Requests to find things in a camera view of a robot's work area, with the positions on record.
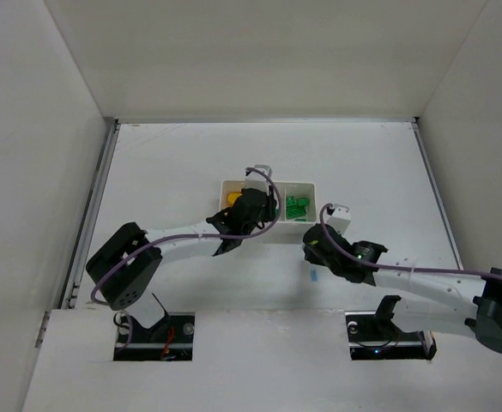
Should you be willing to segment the yellow oval butterfly lego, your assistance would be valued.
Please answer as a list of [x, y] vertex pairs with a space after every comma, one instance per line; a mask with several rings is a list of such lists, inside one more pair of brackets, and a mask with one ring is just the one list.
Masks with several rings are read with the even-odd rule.
[[232, 207], [241, 195], [242, 195], [241, 192], [230, 192], [227, 195], [227, 205], [229, 207]]

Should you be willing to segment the green lego plate piece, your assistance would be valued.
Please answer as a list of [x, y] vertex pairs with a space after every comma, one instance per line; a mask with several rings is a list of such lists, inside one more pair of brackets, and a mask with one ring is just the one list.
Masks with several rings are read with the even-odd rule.
[[286, 218], [288, 220], [294, 220], [294, 219], [306, 219], [307, 217], [307, 208], [305, 206], [293, 206], [293, 207], [287, 207], [286, 209]]

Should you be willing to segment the green square lego brick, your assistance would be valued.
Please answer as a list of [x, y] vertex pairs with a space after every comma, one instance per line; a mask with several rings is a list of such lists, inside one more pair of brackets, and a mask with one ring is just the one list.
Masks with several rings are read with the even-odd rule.
[[301, 197], [297, 200], [297, 204], [301, 208], [308, 208], [310, 205], [310, 199], [308, 197]]

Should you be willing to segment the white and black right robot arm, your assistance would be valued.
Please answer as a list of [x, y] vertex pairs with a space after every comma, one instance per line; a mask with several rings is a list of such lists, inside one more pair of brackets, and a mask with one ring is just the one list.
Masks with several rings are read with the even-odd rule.
[[502, 354], [502, 270], [444, 270], [386, 264], [388, 250], [369, 241], [349, 243], [333, 227], [316, 224], [303, 236], [305, 260], [348, 282], [394, 290], [374, 313], [387, 337], [437, 331], [474, 338]]

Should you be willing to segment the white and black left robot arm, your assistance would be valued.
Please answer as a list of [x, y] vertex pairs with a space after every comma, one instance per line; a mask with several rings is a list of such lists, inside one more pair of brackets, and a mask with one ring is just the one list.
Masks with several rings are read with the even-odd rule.
[[244, 188], [233, 206], [188, 227], [148, 233], [135, 222], [125, 223], [87, 262], [94, 282], [90, 300], [124, 312], [144, 330], [158, 329], [166, 309], [148, 291], [157, 270], [227, 254], [267, 233], [279, 219], [281, 200], [275, 185], [266, 191]]

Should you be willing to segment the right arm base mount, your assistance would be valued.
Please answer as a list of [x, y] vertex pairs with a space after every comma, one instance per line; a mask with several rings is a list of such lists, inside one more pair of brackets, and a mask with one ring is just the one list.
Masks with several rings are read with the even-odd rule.
[[393, 323], [398, 295], [383, 297], [375, 311], [345, 312], [352, 361], [431, 361], [437, 344], [428, 331], [404, 332]]

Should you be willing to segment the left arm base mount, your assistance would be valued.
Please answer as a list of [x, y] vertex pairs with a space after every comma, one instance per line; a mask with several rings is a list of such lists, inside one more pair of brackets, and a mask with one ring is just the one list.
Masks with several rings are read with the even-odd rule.
[[126, 311], [114, 314], [115, 361], [191, 361], [196, 315], [169, 312], [155, 294], [146, 293]]

